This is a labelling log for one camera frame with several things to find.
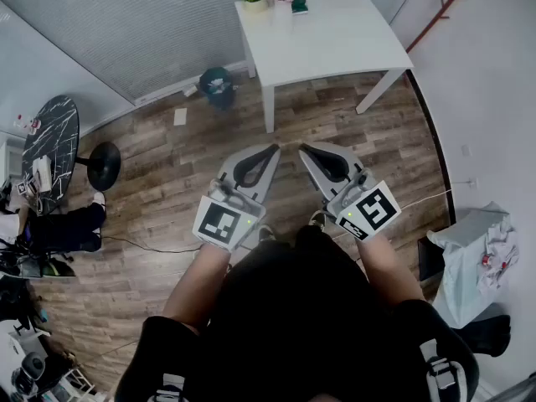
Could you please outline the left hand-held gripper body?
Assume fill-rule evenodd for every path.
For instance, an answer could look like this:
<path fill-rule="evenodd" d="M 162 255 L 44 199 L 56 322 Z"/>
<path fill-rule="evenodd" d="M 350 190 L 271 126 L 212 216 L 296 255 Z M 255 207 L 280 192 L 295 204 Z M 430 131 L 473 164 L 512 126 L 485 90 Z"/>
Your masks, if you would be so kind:
<path fill-rule="evenodd" d="M 251 198 L 251 191 L 238 191 L 215 178 L 199 203 L 193 234 L 228 252 L 233 252 L 256 229 L 265 206 Z"/>

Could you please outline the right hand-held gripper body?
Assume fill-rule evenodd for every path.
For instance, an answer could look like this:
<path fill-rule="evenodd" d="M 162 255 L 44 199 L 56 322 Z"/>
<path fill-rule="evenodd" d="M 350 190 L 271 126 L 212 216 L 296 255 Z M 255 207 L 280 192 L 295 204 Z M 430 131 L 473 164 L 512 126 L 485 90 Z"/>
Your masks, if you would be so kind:
<path fill-rule="evenodd" d="M 356 173 L 327 203 L 327 211 L 336 225 L 360 241 L 373 237 L 401 214 L 386 182 L 378 182 L 368 168 Z"/>

